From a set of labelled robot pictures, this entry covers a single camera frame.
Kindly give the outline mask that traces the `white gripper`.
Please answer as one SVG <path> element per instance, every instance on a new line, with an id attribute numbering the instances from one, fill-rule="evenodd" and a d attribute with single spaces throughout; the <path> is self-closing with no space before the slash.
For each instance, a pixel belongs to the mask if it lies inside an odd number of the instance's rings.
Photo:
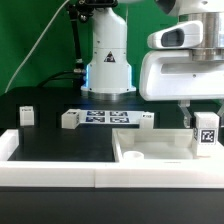
<path id="1" fill-rule="evenodd" d="M 224 128 L 224 62 L 196 62 L 190 50 L 152 51 L 145 55 L 139 92 L 146 101 L 180 100 L 185 128 L 192 127 L 189 100 L 220 100 L 217 115 Z"/>

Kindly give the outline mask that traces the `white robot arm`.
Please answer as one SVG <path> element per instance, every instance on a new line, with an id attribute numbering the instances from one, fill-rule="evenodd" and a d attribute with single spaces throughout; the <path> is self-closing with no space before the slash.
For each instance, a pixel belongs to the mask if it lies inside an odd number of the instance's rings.
<path id="1" fill-rule="evenodd" d="M 224 2 L 154 2 L 178 23 L 148 36 L 151 51 L 143 59 L 137 90 L 147 101 L 177 100 L 186 127 L 192 124 L 192 100 L 220 99 L 218 116 L 224 127 Z M 110 0 L 87 4 L 94 8 L 93 57 L 82 90 L 99 99 L 132 92 L 126 22 L 113 12 Z"/>

